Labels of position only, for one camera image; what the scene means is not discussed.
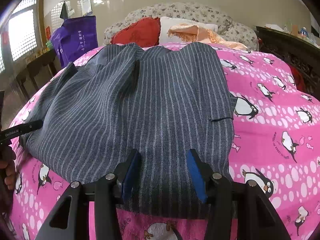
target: metal screw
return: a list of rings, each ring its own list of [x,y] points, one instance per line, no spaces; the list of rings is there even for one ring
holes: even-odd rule
[[[222,175],[221,175],[220,173],[214,173],[214,174],[212,174],[212,177],[213,177],[214,179],[221,179],[221,178],[222,178]]]
[[[107,179],[107,180],[114,179],[114,177],[115,177],[115,175],[114,175],[113,173],[108,173],[108,174],[106,175],[106,179]]]
[[[249,184],[251,187],[254,187],[254,186],[257,185],[257,182],[255,182],[253,179],[250,179],[250,180],[248,181],[248,184]]]
[[[79,183],[78,181],[74,181],[74,182],[71,183],[71,187],[72,187],[72,188],[76,188],[76,187],[78,187],[79,185],[80,185],[80,183]]]

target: pink bedsheet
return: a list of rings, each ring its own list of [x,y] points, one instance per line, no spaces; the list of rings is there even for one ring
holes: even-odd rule
[[[163,46],[179,50],[185,45]],[[230,175],[242,183],[256,180],[269,196],[291,238],[307,240],[320,221],[320,141],[317,138],[320,103],[296,90],[289,66],[274,55],[211,46],[217,50],[224,66],[230,92],[239,97],[234,114],[235,137],[229,155]],[[86,64],[101,48],[83,55],[75,65]],[[45,87],[24,106],[11,126],[26,119]],[[43,164],[23,151],[17,138],[12,140],[12,147],[20,172],[10,219],[17,239],[34,239],[69,183],[50,170],[47,176],[51,183],[47,179],[39,184]],[[90,238],[95,239],[92,204]],[[123,210],[118,210],[118,218],[124,240],[200,240],[207,225],[205,220],[170,219]],[[231,239],[236,238],[236,224],[234,220]]]

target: gray pinstripe fabric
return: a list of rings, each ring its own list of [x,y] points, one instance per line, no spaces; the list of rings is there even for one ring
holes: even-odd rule
[[[142,154],[140,184],[127,210],[202,218],[207,208],[192,186],[186,153],[228,179],[236,98],[228,92],[214,49],[192,43],[180,51],[108,45],[84,67],[69,64],[43,91],[28,120],[41,130],[20,138],[37,159],[67,181],[96,181]]]

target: purple tote bag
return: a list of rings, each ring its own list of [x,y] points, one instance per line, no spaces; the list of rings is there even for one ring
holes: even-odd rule
[[[66,19],[51,36],[51,43],[64,68],[88,51],[98,47],[96,17]]]

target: wooden table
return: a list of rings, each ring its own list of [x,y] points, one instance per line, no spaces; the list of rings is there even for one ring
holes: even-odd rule
[[[262,40],[260,51],[272,53],[297,68],[304,79],[307,92],[320,100],[320,49],[288,33],[270,28],[257,28]]]
[[[55,50],[54,49],[49,50],[48,52],[44,53],[43,55],[37,57],[35,60],[28,63],[26,68],[22,70],[15,78],[16,81],[18,82],[18,85],[22,93],[28,100],[30,99],[30,96],[28,95],[27,90],[24,87],[24,82],[26,81],[27,77],[30,78],[33,84],[33,87],[35,88],[36,91],[38,91],[39,88],[36,83],[35,76],[39,74],[42,67],[49,66],[51,76],[54,77],[57,74],[57,70],[53,63],[55,57],[56,57]]]

